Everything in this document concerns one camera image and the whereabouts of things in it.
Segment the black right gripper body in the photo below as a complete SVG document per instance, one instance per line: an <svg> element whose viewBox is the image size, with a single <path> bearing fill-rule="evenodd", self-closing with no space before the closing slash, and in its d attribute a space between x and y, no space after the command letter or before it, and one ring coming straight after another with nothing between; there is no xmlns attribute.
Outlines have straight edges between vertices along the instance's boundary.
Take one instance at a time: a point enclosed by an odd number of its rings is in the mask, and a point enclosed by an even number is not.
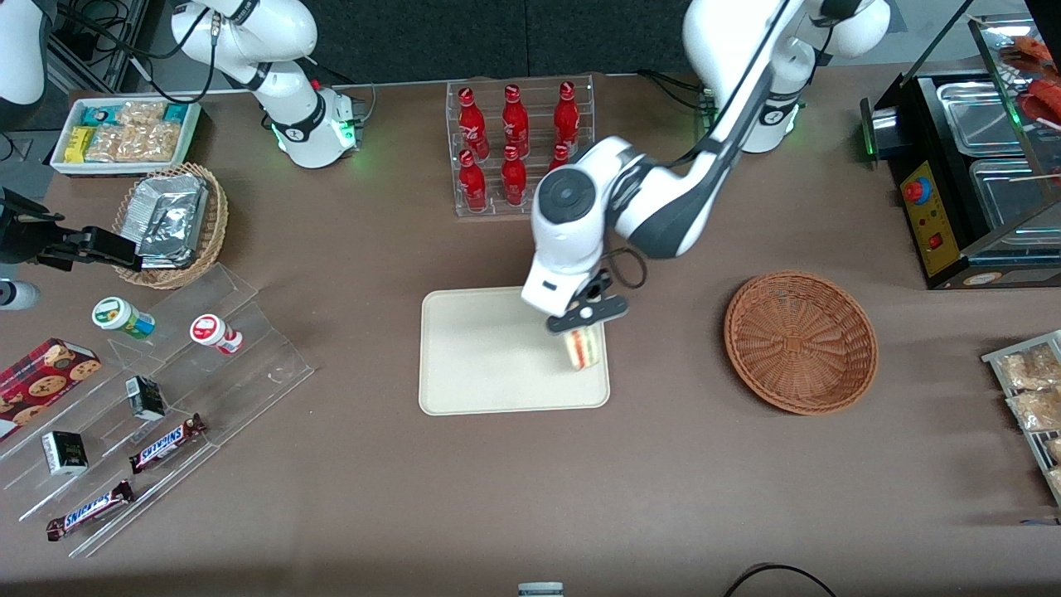
<svg viewBox="0 0 1061 597"><path fill-rule="evenodd" d="M63 240L65 233L57 222L65 216L52 214L42 204L5 188L1 204L1 264L35 262L46 267L68 267L69 262L60 258L41 257L53 243Z"/></svg>

